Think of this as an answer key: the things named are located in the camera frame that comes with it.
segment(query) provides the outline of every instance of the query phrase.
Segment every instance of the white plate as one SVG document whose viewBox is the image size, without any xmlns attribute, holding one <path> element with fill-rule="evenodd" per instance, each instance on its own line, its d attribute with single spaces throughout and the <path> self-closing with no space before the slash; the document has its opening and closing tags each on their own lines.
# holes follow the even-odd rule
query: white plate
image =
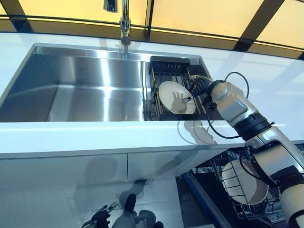
<svg viewBox="0 0 304 228">
<path fill-rule="evenodd" d="M 174 114 L 193 114 L 195 111 L 194 100 L 183 104 L 183 98 L 190 96 L 190 92 L 176 82 L 163 82 L 159 89 L 161 103 Z"/>
<path fill-rule="evenodd" d="M 242 163 L 250 173 L 258 176 L 249 161 L 242 160 Z M 222 172 L 222 179 L 224 180 L 222 184 L 228 195 L 235 201 L 242 204 L 247 204 L 247 202 L 249 205 L 258 204 L 265 199 L 268 193 L 268 185 L 246 173 L 239 163 L 239 160 L 234 160 L 225 165 Z M 246 198 L 244 196 L 240 196 L 243 195 L 243 191 L 240 186 L 237 186 L 239 183 L 242 185 Z"/>
</svg>

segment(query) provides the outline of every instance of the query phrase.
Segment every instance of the black cable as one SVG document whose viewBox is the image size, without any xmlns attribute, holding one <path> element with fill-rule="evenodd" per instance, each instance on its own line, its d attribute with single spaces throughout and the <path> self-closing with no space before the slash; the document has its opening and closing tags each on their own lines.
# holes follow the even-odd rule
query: black cable
<svg viewBox="0 0 304 228">
<path fill-rule="evenodd" d="M 208 112 L 208 104 L 205 106 L 205 110 L 206 110 L 206 116 L 207 116 L 207 121 L 208 121 L 208 124 L 209 126 L 211 127 L 211 129 L 215 132 L 215 134 L 217 134 L 218 136 L 224 138 L 224 139 L 236 139 L 236 138 L 239 138 L 241 137 L 240 135 L 238 136 L 223 136 L 222 134 L 218 133 L 217 130 L 214 129 L 214 127 L 212 126 L 212 123 L 210 121 L 210 118 L 209 118 L 209 112 Z"/>
<path fill-rule="evenodd" d="M 224 80 L 224 81 L 226 81 L 227 78 L 228 78 L 231 74 L 238 74 L 238 75 L 240 75 L 240 76 L 245 80 L 246 85 L 247 85 L 247 95 L 246 95 L 246 98 L 248 98 L 248 96 L 249 96 L 249 83 L 248 83 L 247 79 L 245 78 L 245 76 L 243 76 L 243 75 L 242 75 L 241 73 L 239 73 L 239 72 L 233 71 L 233 72 L 230 72 L 230 73 L 225 77 L 225 80 Z M 228 136 L 223 136 L 222 134 L 218 133 L 218 132 L 214 129 L 214 127 L 212 126 L 212 123 L 211 123 L 211 121 L 210 121 L 210 117 L 209 117 L 209 113 L 208 113 L 208 104 L 205 106 L 205 110 L 206 110 L 206 116 L 207 116 L 208 124 L 209 124 L 210 128 L 215 132 L 215 134 L 217 134 L 218 136 L 220 136 L 220 137 L 222 137 L 222 138 L 224 138 L 224 139 L 236 139 L 236 138 L 241 137 L 240 135 L 228 137 Z"/>
<path fill-rule="evenodd" d="M 239 73 L 239 72 L 236 72 L 236 71 L 233 71 L 233 72 L 230 72 L 226 77 L 225 77 L 225 80 L 224 81 L 226 81 L 227 80 L 227 78 L 231 75 L 231 74 L 237 74 L 237 75 L 240 75 L 244 80 L 245 80 L 245 82 L 246 82 L 246 85 L 247 85 L 247 95 L 246 95 L 246 98 L 248 98 L 248 96 L 249 96 L 249 83 L 248 83 L 248 81 L 247 81 L 247 79 L 245 78 L 245 76 L 244 75 L 242 75 L 241 73 Z"/>
<path fill-rule="evenodd" d="M 261 178 L 259 178 L 258 176 L 252 174 L 251 172 L 249 172 L 249 171 L 245 168 L 245 166 L 243 165 L 243 162 L 242 162 L 242 155 L 243 155 L 243 150 L 241 150 L 241 151 L 239 152 L 239 163 L 241 164 L 243 170 L 244 170 L 246 173 L 248 173 L 250 176 L 252 176 L 252 177 L 254 177 L 254 178 L 258 179 L 258 180 L 262 180 Z"/>
</svg>

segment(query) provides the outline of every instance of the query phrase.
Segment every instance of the dishwasher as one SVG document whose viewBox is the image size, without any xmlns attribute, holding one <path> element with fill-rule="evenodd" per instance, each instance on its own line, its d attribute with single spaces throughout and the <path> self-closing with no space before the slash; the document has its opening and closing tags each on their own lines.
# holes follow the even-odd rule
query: dishwasher
<svg viewBox="0 0 304 228">
<path fill-rule="evenodd" d="M 304 143 L 296 146 L 304 156 Z M 233 161 L 238 161 L 240 156 L 243 161 L 250 161 L 253 155 L 244 148 L 230 148 L 183 174 L 182 178 L 215 227 L 288 227 L 276 187 L 269 186 L 266 197 L 254 205 L 239 203 L 228 194 L 222 172 L 227 164 L 233 166 Z"/>
</svg>

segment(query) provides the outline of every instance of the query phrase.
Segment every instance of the white countertop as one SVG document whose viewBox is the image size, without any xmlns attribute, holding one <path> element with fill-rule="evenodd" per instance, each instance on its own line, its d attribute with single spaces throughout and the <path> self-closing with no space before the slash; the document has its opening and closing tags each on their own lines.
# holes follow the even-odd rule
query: white countertop
<svg viewBox="0 0 304 228">
<path fill-rule="evenodd" d="M 34 43 L 69 44 L 121 48 L 119 40 L 42 34 L 0 34 L 0 95 Z M 231 71 L 249 81 L 249 100 L 270 121 L 299 143 L 304 140 L 304 61 L 209 48 L 132 42 L 130 50 L 201 55 L 214 80 Z M 242 78 L 230 82 L 246 92 Z M 206 129 L 208 123 L 202 122 Z M 236 135 L 225 121 L 215 121 L 224 135 Z M 184 122 L 45 122 L 0 123 L 0 158 L 60 156 L 99 153 L 164 151 L 194 148 L 243 146 L 242 139 L 223 139 L 211 129 L 199 139 L 185 129 Z"/>
</svg>

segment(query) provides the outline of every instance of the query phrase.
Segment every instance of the robotic arm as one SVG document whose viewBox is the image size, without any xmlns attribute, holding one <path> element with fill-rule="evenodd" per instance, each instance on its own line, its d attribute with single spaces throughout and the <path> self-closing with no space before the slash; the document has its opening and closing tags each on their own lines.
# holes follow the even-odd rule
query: robotic arm
<svg viewBox="0 0 304 228">
<path fill-rule="evenodd" d="M 207 93 L 213 106 L 246 142 L 262 181 L 276 185 L 290 227 L 304 228 L 304 158 L 298 148 L 254 107 L 233 84 L 202 77 L 189 101 Z"/>
</svg>

